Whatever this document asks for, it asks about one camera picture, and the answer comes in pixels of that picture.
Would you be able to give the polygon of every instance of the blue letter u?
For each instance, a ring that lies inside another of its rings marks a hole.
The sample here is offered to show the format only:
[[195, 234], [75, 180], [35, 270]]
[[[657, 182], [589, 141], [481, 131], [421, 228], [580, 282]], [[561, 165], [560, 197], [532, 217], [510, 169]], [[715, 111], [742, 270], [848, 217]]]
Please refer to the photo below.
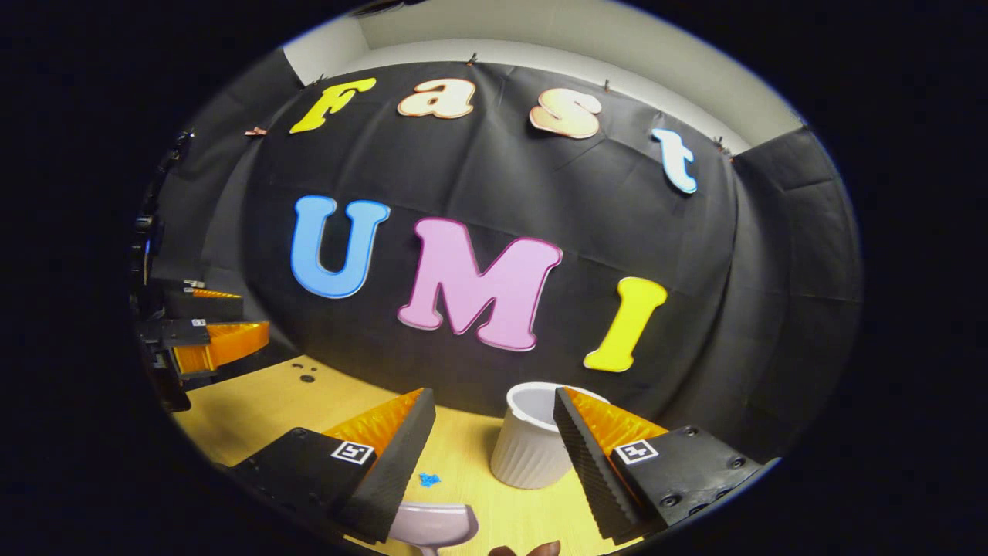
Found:
[[291, 239], [291, 272], [303, 288], [330, 299], [350, 297], [367, 281], [371, 267], [371, 250], [377, 225], [387, 220], [391, 209], [374, 201], [354, 201], [347, 205], [353, 222], [347, 260], [339, 272], [326, 270], [319, 262], [323, 227], [336, 211], [336, 201], [329, 197], [308, 195], [295, 203], [298, 220]]

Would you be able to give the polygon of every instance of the wooden table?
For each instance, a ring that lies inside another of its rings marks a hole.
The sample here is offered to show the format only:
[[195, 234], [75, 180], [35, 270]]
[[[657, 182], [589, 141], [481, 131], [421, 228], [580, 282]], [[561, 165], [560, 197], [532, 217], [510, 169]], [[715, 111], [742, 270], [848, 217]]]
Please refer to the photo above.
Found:
[[[302, 382], [302, 374], [312, 375], [315, 381]], [[399, 394], [403, 393], [360, 381], [303, 355], [193, 390], [189, 392], [192, 409], [173, 415], [207, 457], [235, 465], [295, 426], [326, 430]], [[499, 417], [436, 407], [432, 434], [404, 500], [467, 504], [480, 523], [475, 537], [442, 549], [442, 556], [486, 556], [501, 545], [525, 556], [537, 545], [556, 539], [561, 541], [563, 555], [584, 556], [637, 542], [615, 546], [601, 538], [572, 470], [555, 485], [532, 491], [495, 479], [488, 463], [501, 422]], [[419, 473], [439, 475], [441, 482], [423, 487]], [[395, 540], [373, 546], [351, 540], [382, 554], [419, 556], [418, 550]]]

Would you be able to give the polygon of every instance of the ribbed white cup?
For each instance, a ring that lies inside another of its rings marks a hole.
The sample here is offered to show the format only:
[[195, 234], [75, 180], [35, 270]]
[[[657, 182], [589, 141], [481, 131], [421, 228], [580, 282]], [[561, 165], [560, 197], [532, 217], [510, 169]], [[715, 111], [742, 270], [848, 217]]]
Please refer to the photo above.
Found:
[[607, 402], [582, 388], [549, 382], [526, 382], [509, 390], [508, 411], [491, 456], [491, 473], [502, 483], [519, 489], [541, 489], [562, 479], [573, 468], [552, 418], [555, 389], [560, 386]]

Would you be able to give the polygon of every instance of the finger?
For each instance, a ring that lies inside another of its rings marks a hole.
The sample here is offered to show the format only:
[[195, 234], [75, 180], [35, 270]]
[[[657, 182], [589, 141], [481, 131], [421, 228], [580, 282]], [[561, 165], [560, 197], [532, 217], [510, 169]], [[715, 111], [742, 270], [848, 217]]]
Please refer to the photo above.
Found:
[[558, 540], [546, 542], [535, 547], [532, 552], [529, 552], [529, 556], [559, 556], [561, 548], [562, 545], [559, 544]]
[[498, 546], [497, 548], [491, 550], [490, 554], [487, 556], [516, 556], [515, 551], [508, 548], [507, 546]]

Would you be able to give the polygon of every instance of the letter m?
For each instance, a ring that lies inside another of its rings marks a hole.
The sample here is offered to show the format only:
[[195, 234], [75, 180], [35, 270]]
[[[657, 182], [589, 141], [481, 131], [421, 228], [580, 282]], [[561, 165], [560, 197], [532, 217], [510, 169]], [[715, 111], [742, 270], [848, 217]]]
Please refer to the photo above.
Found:
[[454, 334], [466, 332], [494, 304], [490, 320], [477, 329], [480, 341], [512, 351], [535, 347], [532, 325], [549, 270], [562, 261], [562, 250], [540, 239], [520, 237], [480, 273], [470, 235], [463, 224], [425, 218], [415, 225], [422, 254], [412, 298], [398, 311], [409, 326], [435, 330], [443, 323], [436, 311], [440, 292]]

